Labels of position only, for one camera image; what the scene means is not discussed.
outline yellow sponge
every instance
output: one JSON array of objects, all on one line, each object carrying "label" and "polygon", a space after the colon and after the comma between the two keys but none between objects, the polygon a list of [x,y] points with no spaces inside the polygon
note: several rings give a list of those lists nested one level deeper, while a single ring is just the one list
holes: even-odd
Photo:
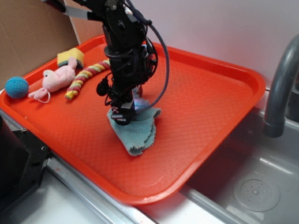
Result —
[{"label": "yellow sponge", "polygon": [[77,69],[82,69],[84,67],[84,54],[81,50],[77,48],[72,48],[68,51],[64,51],[62,53],[57,54],[57,65],[61,67],[63,65],[67,65],[69,62],[69,58],[74,57],[77,60]]}]

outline blue ball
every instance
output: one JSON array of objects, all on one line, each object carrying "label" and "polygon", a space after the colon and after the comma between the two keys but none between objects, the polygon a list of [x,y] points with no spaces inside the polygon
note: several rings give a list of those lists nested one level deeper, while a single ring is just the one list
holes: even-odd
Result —
[{"label": "blue ball", "polygon": [[27,95],[29,89],[28,82],[22,77],[12,77],[5,84],[5,91],[15,99],[23,98]]}]

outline sink basin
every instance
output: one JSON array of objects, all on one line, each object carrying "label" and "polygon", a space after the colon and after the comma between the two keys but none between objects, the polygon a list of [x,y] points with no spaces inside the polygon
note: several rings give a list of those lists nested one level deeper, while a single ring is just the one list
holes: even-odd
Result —
[{"label": "sink basin", "polygon": [[254,108],[187,185],[245,223],[298,223],[299,126],[287,120],[272,139],[262,120]]}]

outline cardboard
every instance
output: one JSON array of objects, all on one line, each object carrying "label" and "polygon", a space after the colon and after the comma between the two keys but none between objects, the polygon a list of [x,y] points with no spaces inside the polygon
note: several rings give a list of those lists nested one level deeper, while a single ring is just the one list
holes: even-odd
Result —
[{"label": "cardboard", "polygon": [[40,0],[2,1],[0,15],[0,90],[78,45],[70,18]]},{"label": "cardboard", "polygon": [[[80,6],[78,3],[74,2],[73,0],[64,0],[64,3],[71,7],[76,7],[76,8],[90,11],[90,9]],[[83,43],[91,39],[92,37],[104,33],[102,28],[103,24],[101,22],[83,20],[74,17],[71,17],[71,21],[79,43]]]}]

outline colorful rope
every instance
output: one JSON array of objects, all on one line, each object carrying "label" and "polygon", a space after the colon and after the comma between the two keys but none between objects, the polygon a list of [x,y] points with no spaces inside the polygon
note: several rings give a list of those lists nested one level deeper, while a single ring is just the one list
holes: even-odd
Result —
[{"label": "colorful rope", "polygon": [[98,62],[94,65],[91,65],[82,71],[80,71],[74,78],[72,84],[67,89],[67,93],[65,94],[65,98],[71,100],[74,96],[78,95],[83,83],[89,79],[89,77],[96,75],[106,69],[110,69],[110,61],[105,60],[102,62]]}]

